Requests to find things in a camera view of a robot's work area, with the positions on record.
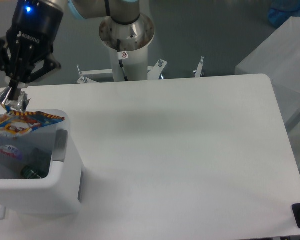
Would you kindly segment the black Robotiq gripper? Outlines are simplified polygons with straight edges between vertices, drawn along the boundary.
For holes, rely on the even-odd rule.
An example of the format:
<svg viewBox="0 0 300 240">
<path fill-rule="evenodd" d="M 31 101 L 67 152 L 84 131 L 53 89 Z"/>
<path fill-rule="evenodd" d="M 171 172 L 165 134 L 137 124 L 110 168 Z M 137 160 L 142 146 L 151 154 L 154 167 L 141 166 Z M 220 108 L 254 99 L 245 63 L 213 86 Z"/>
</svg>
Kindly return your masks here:
<svg viewBox="0 0 300 240">
<path fill-rule="evenodd" d="M 54 41 L 62 18 L 63 0 L 19 0 L 6 38 L 0 38 L 0 71 L 10 78 L 8 100 L 18 100 L 18 84 L 40 82 L 61 69 Z"/>
</svg>

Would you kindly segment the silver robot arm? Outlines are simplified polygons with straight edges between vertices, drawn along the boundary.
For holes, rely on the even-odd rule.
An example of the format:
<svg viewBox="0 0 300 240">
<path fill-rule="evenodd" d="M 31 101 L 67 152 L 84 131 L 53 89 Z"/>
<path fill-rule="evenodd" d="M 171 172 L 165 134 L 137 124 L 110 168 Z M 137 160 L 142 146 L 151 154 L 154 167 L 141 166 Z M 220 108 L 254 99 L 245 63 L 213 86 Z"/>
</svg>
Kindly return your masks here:
<svg viewBox="0 0 300 240">
<path fill-rule="evenodd" d="M 110 17 L 115 23 L 129 25 L 140 17 L 138 0 L 19 0 L 11 27 L 0 37 L 0 71 L 8 87 L 0 101 L 17 101 L 25 85 L 61 69 L 54 58 L 54 41 L 64 9 L 83 19 Z"/>
</svg>

